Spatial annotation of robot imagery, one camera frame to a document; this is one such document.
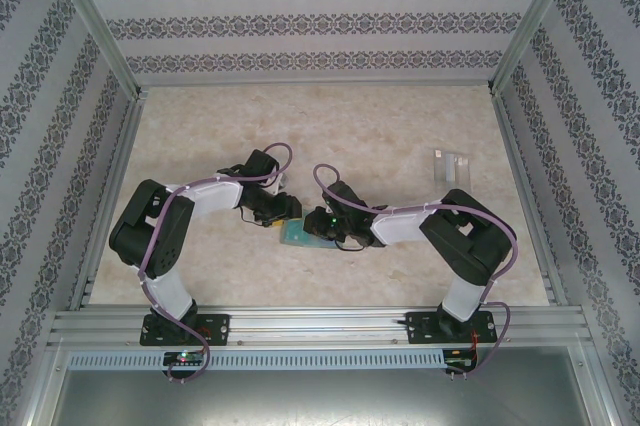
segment beige marble floor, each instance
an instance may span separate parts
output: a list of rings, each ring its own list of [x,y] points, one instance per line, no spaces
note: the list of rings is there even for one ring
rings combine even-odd
[[[467,153],[472,194],[520,240],[519,261],[490,299],[548,304],[486,86],[152,89],[115,218],[144,179],[188,182],[274,141],[293,146],[287,191],[309,209],[321,204],[311,176],[319,162],[336,166],[367,203],[404,206],[437,199],[433,148]],[[199,304],[415,306],[438,304],[452,278],[427,242],[343,253],[285,246],[279,234],[243,223],[237,210],[192,221],[179,262],[187,289]],[[146,304],[134,272],[108,247],[91,303]]]

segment perforated metal strip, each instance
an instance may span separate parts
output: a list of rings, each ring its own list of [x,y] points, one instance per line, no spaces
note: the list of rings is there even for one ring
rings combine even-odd
[[[73,371],[157,371],[164,352],[76,352]],[[207,369],[216,371],[287,371],[345,369],[444,368],[441,349],[357,351],[219,351],[212,353]],[[182,370],[195,366],[176,366]]]

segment enclosure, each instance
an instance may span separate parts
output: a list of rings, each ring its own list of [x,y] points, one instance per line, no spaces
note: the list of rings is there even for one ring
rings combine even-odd
[[[0,4],[2,424],[640,423],[640,0]],[[176,348],[140,344],[150,305],[109,233],[141,181],[280,141],[305,211],[319,163],[396,207],[467,161],[458,186],[519,247],[482,374],[448,378],[446,345],[399,323],[454,278],[430,243],[295,247],[230,209],[178,262],[225,346],[168,384]]]

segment damask pattern wall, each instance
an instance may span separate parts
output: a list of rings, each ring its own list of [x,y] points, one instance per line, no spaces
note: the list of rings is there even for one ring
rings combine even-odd
[[[0,425],[66,309],[129,100],[71,0],[0,0]]]
[[[531,0],[95,0],[141,84],[487,80]]]
[[[571,301],[640,423],[638,0],[554,0],[503,94]]]

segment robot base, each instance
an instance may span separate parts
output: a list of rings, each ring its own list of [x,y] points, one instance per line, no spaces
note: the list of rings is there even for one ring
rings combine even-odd
[[[498,340],[493,314],[477,311],[469,321],[461,323],[457,334],[447,334],[440,327],[442,315],[437,311],[414,311],[405,314],[402,324],[407,326],[409,344],[460,344],[471,343],[472,334],[477,334],[478,343],[495,343]]]
[[[166,334],[166,320],[159,320],[157,315],[147,314],[142,323],[140,333],[141,346],[200,346],[201,343],[192,335],[186,341],[172,334]],[[229,337],[228,314],[198,314],[195,318],[196,332],[200,333],[209,346],[226,346]]]

